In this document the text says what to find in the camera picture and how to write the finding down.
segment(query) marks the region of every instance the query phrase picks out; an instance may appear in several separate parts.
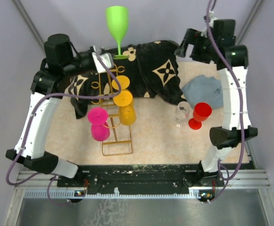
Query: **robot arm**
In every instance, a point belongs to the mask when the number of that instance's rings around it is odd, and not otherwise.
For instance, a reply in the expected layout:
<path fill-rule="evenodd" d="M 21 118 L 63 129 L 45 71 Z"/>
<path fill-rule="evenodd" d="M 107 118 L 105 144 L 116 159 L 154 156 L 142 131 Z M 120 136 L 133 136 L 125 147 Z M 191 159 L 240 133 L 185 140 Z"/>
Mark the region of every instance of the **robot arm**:
<path fill-rule="evenodd" d="M 100 50 L 91 47 L 87 52 L 78 53 L 65 34 L 50 36 L 44 47 L 46 58 L 42 61 L 41 69 L 33 79 L 31 102 L 23 132 L 15 148 L 7 150 L 6 157 L 11 160 L 18 158 L 18 163 L 40 173 L 74 178 L 81 173 L 79 166 L 44 150 L 50 123 L 62 96 L 49 97 L 40 105 L 39 101 L 46 95 L 64 93 L 69 85 L 69 77 L 87 71 L 102 73 L 105 69 L 96 57 L 96 53 L 100 54 Z M 107 68 L 114 66 L 109 53 L 100 55 L 100 58 Z M 27 127 L 29 127 L 29 133 L 25 137 Z"/>
<path fill-rule="evenodd" d="M 237 87 L 232 75 L 216 53 L 210 39 L 207 36 L 207 29 L 200 32 L 188 29 L 185 37 L 175 51 L 179 57 L 186 56 L 189 44 L 193 45 L 190 57 L 199 62 L 209 64 L 213 61 L 217 67 L 217 73 L 221 79 L 224 100 L 224 120 L 221 127 L 210 129 L 210 141 L 212 143 L 206 157 L 200 161 L 198 179 L 213 178 L 218 176 L 218 160 L 224 160 L 226 155 L 241 142 L 240 122 L 240 98 L 238 89 L 241 89 L 243 96 L 243 127 L 245 140 L 257 136 L 257 128 L 251 126 L 248 117 L 246 101 L 246 76 L 248 71 L 248 51 L 244 45 L 235 45 L 235 21 L 231 19 L 219 20 L 210 13 L 210 27 L 213 39 L 216 41 L 222 55 L 232 67 L 241 87 Z"/>

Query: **gray cloth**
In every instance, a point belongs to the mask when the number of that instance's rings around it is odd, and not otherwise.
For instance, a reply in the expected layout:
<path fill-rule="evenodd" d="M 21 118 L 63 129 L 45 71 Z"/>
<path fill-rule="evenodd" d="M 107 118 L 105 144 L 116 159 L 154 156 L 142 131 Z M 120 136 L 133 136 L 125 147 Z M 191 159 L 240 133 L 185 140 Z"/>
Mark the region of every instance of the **gray cloth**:
<path fill-rule="evenodd" d="M 205 102 L 211 106 L 212 109 L 223 107 L 223 91 L 221 81 L 215 77 L 205 77 L 199 75 L 190 80 L 182 91 L 187 102 L 192 108 L 197 103 Z"/>

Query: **pink cup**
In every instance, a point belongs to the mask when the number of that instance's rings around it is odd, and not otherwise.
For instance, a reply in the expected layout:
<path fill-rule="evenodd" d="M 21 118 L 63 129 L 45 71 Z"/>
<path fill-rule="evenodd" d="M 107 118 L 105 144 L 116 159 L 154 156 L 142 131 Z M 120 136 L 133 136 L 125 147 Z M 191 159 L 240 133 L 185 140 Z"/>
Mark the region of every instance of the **pink cup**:
<path fill-rule="evenodd" d="M 92 125 L 99 126 L 108 119 L 108 112 L 102 107 L 92 108 L 88 113 L 88 120 Z"/>
<path fill-rule="evenodd" d="M 97 141 L 105 141 L 109 138 L 110 131 L 109 128 L 104 127 L 103 125 L 108 127 L 108 124 L 105 122 L 102 125 L 92 125 L 91 126 L 91 136 L 94 140 Z"/>

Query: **cream flower pattern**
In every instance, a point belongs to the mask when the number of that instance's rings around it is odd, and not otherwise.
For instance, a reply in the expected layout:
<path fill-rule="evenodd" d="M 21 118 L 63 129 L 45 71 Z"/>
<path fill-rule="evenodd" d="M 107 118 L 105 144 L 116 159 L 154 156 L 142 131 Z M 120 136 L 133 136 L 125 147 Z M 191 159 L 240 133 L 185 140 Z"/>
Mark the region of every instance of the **cream flower pattern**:
<path fill-rule="evenodd" d="M 136 59 L 136 49 L 133 47 L 128 48 L 128 50 L 122 53 L 125 56 L 128 56 L 129 61 L 134 61 Z"/>
<path fill-rule="evenodd" d="M 107 83 L 104 87 L 104 90 L 103 90 L 103 95 L 104 96 L 108 96 L 110 95 L 110 87 L 109 87 L 109 83 Z"/>
<path fill-rule="evenodd" d="M 81 75 L 71 78 L 71 85 L 68 88 L 70 94 L 79 95 L 80 88 L 82 84 L 88 80 L 88 77 L 83 77 Z"/>
<path fill-rule="evenodd" d="M 149 93 L 146 92 L 146 93 L 144 94 L 144 97 L 150 97 Z"/>
<path fill-rule="evenodd" d="M 162 66 L 153 70 L 152 72 L 156 73 L 159 76 L 163 86 L 165 86 L 171 78 L 176 76 L 174 67 L 171 64 L 170 59 L 168 59 Z"/>

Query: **yellow cup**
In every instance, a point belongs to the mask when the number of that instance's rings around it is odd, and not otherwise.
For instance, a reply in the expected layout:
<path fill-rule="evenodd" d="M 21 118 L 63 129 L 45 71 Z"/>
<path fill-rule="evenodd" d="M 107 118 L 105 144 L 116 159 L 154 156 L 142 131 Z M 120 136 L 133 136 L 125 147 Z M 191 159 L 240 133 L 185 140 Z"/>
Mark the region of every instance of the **yellow cup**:
<path fill-rule="evenodd" d="M 118 114 L 121 124 L 125 126 L 133 125 L 137 119 L 136 112 L 132 105 L 119 107 Z"/>
<path fill-rule="evenodd" d="M 119 107 L 125 107 L 132 103 L 133 95 L 127 89 L 124 89 L 120 92 L 118 96 L 113 97 L 114 103 Z"/>
<path fill-rule="evenodd" d="M 134 101 L 132 100 L 132 102 L 131 102 L 129 105 L 131 105 L 131 106 L 133 107 L 133 105 L 134 105 Z"/>
<path fill-rule="evenodd" d="M 118 75 L 116 78 L 120 83 L 121 89 L 126 89 L 127 87 L 129 87 L 130 80 L 128 77 L 126 77 L 125 75 Z M 112 86 L 114 89 L 119 90 L 119 87 L 115 80 L 112 80 Z"/>

